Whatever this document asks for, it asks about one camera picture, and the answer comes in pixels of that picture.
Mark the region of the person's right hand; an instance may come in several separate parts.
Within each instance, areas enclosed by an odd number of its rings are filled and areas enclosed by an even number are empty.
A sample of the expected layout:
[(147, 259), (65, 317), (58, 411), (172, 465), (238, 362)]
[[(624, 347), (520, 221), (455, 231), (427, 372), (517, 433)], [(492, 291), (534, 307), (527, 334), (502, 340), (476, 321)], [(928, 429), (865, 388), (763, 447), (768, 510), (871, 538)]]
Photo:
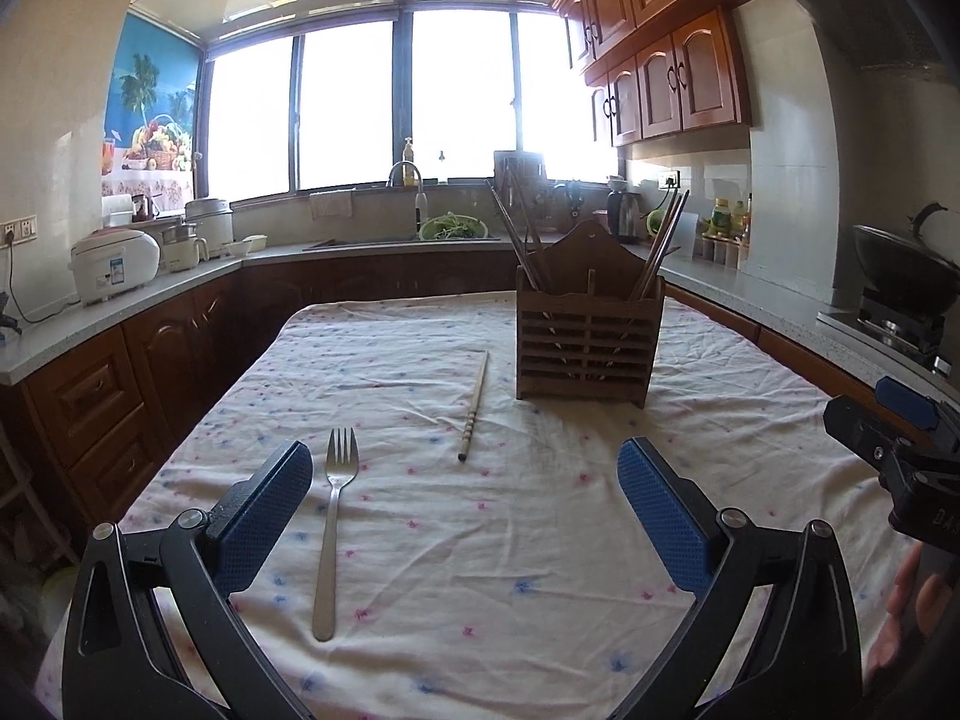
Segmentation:
[(885, 611), (884, 626), (880, 629), (867, 655), (867, 676), (872, 678), (878, 668), (885, 668), (895, 660), (903, 639), (903, 616), (908, 610), (914, 614), (916, 626), (929, 635), (939, 624), (953, 590), (940, 574), (931, 574), (919, 580), (919, 562), (923, 543), (913, 543), (905, 561), (893, 578)]

